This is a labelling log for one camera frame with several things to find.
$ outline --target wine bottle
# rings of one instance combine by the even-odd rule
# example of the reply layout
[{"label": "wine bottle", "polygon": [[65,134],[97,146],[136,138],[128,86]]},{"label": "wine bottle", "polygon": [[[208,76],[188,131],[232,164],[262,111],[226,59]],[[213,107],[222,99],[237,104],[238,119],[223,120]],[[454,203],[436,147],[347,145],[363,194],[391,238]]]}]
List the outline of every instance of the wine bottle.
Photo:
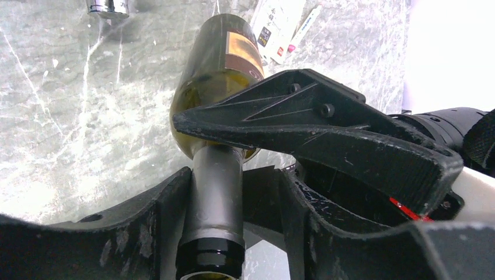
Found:
[{"label": "wine bottle", "polygon": [[261,57],[247,22],[217,15],[201,27],[170,108],[172,134],[193,160],[176,279],[239,279],[245,258],[242,164],[255,150],[242,150],[181,134],[175,113],[225,99],[263,79]]},{"label": "wine bottle", "polygon": [[[196,37],[170,107],[172,135],[182,152],[192,159],[200,148],[214,143],[177,132],[174,114],[218,102],[263,78],[262,59],[249,24],[230,14],[208,19]],[[255,151],[244,154],[246,161]]]}]

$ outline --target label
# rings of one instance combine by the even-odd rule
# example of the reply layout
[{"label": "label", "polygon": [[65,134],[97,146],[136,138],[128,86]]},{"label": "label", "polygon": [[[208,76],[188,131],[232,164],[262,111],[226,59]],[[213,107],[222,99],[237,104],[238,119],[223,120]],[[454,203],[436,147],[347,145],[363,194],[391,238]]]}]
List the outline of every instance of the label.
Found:
[{"label": "label", "polygon": [[231,31],[227,32],[225,67],[249,74],[258,81],[264,76],[257,47],[248,38]]},{"label": "label", "polygon": [[271,31],[268,28],[263,27],[260,36],[258,37],[258,44],[262,45],[262,47],[266,47],[268,40],[270,39]]},{"label": "label", "polygon": [[251,34],[252,36],[250,36],[249,34],[246,34],[244,31],[235,28],[230,28],[229,31],[240,34],[243,37],[246,37],[246,39],[248,39],[251,43],[253,43],[253,45],[256,45],[256,38],[254,34]]}]

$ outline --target chrome faucet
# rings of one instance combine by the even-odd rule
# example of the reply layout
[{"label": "chrome faucet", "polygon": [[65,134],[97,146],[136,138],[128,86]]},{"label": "chrome faucet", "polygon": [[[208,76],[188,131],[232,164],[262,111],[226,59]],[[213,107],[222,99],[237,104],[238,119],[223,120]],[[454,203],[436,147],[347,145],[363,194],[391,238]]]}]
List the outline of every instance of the chrome faucet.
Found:
[{"label": "chrome faucet", "polygon": [[126,19],[129,17],[128,0],[86,0],[88,14],[102,19]]}]

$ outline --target scratched black plastic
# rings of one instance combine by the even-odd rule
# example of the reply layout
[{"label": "scratched black plastic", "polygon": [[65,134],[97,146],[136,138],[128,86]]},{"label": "scratched black plastic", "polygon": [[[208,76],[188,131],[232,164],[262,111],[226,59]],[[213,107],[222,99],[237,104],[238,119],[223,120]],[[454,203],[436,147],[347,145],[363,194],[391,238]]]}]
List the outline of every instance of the scratched black plastic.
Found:
[{"label": "scratched black plastic", "polygon": [[[300,90],[292,92],[291,85]],[[331,117],[322,112],[331,104]],[[353,176],[420,215],[434,209],[462,170],[454,151],[364,103],[315,71],[291,70],[210,106],[176,114],[184,134],[262,148]]]}]

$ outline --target marble surface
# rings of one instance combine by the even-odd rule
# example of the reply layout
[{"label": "marble surface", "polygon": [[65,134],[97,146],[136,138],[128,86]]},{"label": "marble surface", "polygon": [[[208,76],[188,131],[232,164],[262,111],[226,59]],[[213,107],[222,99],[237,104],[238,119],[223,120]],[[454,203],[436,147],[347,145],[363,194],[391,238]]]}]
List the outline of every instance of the marble surface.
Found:
[{"label": "marble surface", "polygon": [[[129,19],[109,25],[86,14],[85,0],[0,3],[0,211],[35,223],[77,221],[190,165],[168,107],[195,35],[219,12],[249,21],[256,5],[135,0]],[[312,68],[400,112],[407,1],[322,5],[299,48],[265,72]],[[262,151],[246,168],[290,160]],[[245,279],[287,279],[282,254],[267,250],[250,249]]]}]

